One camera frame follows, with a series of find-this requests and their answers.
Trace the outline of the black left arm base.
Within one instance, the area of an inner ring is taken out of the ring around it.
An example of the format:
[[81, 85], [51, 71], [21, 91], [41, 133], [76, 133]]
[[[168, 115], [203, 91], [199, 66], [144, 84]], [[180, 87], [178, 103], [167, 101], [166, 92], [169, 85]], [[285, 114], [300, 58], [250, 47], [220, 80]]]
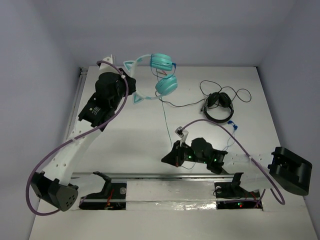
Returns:
[[104, 180], [102, 189], [80, 199], [81, 210], [126, 210], [127, 182], [112, 182], [104, 173], [95, 171], [94, 176]]

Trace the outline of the teal cat-ear headphones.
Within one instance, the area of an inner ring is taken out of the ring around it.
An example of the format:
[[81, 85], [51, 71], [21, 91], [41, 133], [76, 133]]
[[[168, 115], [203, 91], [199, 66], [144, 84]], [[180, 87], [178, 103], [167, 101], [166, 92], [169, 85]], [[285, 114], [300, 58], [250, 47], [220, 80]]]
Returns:
[[138, 104], [143, 100], [158, 100], [168, 96], [178, 88], [178, 79], [175, 76], [177, 64], [172, 58], [162, 53], [145, 54], [136, 60], [127, 60], [123, 62], [128, 75], [134, 78], [137, 66], [146, 58], [149, 58], [149, 68], [153, 76], [157, 78], [155, 85], [155, 96], [148, 96], [141, 93], [138, 89], [132, 94], [133, 104]]

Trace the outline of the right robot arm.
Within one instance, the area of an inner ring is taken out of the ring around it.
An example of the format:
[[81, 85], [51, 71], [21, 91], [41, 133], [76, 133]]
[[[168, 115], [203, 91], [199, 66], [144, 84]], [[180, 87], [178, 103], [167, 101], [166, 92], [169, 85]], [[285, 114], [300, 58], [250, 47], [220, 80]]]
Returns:
[[266, 154], [239, 154], [214, 149], [204, 138], [198, 137], [187, 145], [177, 140], [161, 162], [181, 167], [184, 162], [205, 164], [216, 175], [234, 175], [231, 192], [238, 197], [259, 189], [280, 186], [287, 192], [309, 194], [312, 164], [285, 147], [277, 146]]

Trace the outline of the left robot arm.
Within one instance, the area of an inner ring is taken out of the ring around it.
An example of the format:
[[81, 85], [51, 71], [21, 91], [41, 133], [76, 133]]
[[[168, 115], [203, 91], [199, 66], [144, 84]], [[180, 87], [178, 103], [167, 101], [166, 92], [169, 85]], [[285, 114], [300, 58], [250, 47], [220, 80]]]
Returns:
[[78, 209], [89, 195], [110, 197], [112, 180], [100, 171], [72, 178], [73, 172], [93, 141], [122, 111], [136, 92], [133, 70], [101, 68], [95, 92], [78, 115], [89, 125], [74, 128], [66, 142], [48, 153], [31, 171], [25, 190], [28, 208], [38, 216]]

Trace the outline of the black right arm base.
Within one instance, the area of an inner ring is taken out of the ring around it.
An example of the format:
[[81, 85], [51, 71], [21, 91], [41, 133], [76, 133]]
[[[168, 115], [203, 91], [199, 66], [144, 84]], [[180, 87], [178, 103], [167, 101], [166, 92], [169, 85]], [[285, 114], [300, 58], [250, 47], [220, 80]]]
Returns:
[[212, 195], [218, 210], [263, 209], [260, 192], [247, 191], [240, 187], [243, 173], [235, 173], [232, 181], [215, 182]]

